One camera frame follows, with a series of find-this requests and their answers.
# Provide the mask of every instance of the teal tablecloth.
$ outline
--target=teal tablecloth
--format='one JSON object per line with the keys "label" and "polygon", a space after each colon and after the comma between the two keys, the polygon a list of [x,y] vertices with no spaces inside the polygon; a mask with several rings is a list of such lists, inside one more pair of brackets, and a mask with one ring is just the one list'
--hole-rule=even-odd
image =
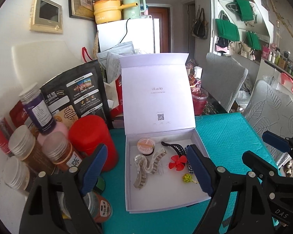
{"label": "teal tablecloth", "polygon": [[[198,131],[207,152],[216,166],[224,166],[232,173],[245,174],[249,168],[242,162],[242,154],[251,150],[276,166],[254,130],[239,113],[196,117]],[[209,201],[191,207],[145,214],[129,214],[125,207],[125,132],[110,131],[119,153],[117,166],[102,176],[106,182],[103,196],[113,207],[113,216],[103,224],[106,234],[191,234],[199,223]],[[232,215],[235,196],[231,196],[224,219]],[[221,225],[219,232],[227,227]]]}

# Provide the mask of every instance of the shelf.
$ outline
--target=shelf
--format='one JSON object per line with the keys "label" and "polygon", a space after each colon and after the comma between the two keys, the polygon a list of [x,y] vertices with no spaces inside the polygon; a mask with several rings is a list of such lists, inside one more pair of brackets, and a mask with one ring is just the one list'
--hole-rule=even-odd
{"label": "shelf", "polygon": [[264,62],[265,62],[266,64],[268,64],[269,66],[275,68],[275,69],[278,70],[280,73],[284,73],[284,74],[286,74],[287,76],[289,76],[289,77],[293,80],[293,76],[292,76],[291,74],[289,74],[287,71],[285,71],[284,69],[280,68],[278,65],[272,63],[271,61],[268,61],[268,60],[266,60],[266,59],[264,59],[264,58],[262,58],[262,59],[264,60]]}

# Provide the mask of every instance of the leaf pattern chair cover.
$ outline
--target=leaf pattern chair cover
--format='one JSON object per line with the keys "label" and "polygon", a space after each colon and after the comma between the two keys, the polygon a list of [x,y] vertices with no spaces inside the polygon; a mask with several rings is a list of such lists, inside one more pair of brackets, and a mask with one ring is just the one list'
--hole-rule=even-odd
{"label": "leaf pattern chair cover", "polygon": [[[291,97],[273,89],[263,80],[255,83],[251,100],[243,116],[260,138],[267,130],[282,138],[293,136],[293,101]],[[278,168],[291,159],[288,153],[282,153],[266,143],[265,145]]]}
{"label": "leaf pattern chair cover", "polygon": [[212,53],[206,55],[206,61],[202,67],[202,87],[229,112],[248,70],[233,58]]}

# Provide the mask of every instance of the yellow cooker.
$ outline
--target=yellow cooker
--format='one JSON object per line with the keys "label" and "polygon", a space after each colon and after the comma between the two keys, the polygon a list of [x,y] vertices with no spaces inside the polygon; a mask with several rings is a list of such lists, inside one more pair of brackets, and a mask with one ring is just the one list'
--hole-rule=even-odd
{"label": "yellow cooker", "polygon": [[138,3],[121,5],[120,0],[99,0],[93,4],[93,14],[99,25],[121,20],[121,10],[135,6],[138,6]]}

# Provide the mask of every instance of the red flower hair clip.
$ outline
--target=red flower hair clip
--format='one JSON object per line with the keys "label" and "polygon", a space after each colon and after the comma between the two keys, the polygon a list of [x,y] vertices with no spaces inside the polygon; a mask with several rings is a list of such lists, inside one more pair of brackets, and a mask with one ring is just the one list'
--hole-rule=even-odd
{"label": "red flower hair clip", "polygon": [[168,164],[168,167],[169,167],[170,169],[176,167],[176,170],[177,170],[177,171],[182,171],[183,168],[185,167],[185,163],[188,161],[188,160],[187,160],[187,157],[184,156],[184,155],[182,155],[181,157],[179,157],[178,155],[175,155],[175,156],[172,156],[170,159],[171,159],[172,161],[174,161],[174,162],[173,162],[173,163],[170,162],[170,163]]}

